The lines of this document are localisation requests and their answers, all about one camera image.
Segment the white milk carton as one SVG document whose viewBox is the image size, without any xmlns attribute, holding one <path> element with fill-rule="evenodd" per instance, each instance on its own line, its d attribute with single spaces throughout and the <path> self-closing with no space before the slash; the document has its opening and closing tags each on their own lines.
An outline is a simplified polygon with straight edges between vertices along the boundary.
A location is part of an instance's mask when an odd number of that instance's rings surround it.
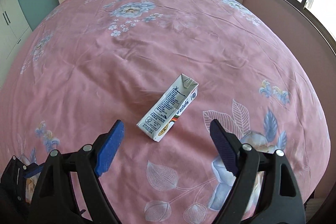
<svg viewBox="0 0 336 224">
<path fill-rule="evenodd" d="M 159 142 L 198 95 L 199 84 L 181 74 L 156 104 L 141 118 L 137 127 Z"/>
</svg>

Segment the pink floral bed sheet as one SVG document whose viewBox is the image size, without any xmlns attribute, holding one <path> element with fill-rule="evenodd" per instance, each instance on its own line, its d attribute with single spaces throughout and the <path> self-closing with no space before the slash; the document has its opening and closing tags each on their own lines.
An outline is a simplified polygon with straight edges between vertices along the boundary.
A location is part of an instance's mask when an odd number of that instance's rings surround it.
<svg viewBox="0 0 336 224">
<path fill-rule="evenodd" d="M 137 123 L 181 74 L 198 95 L 156 142 Z M 1 88 L 1 168 L 79 150 L 116 120 L 125 137 L 101 184 L 123 223 L 211 223 L 234 183 L 217 119 L 284 150 L 303 199 L 330 157 L 325 114 L 289 48 L 234 0 L 66 0 L 22 45 Z"/>
</svg>

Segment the white wardrobe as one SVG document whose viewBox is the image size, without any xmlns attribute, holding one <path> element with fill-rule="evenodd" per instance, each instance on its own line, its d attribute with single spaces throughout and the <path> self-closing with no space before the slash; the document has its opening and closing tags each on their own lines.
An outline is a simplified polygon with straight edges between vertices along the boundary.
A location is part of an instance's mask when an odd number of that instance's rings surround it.
<svg viewBox="0 0 336 224">
<path fill-rule="evenodd" d="M 1 0 L 1 84 L 31 33 L 18 0 Z"/>
</svg>

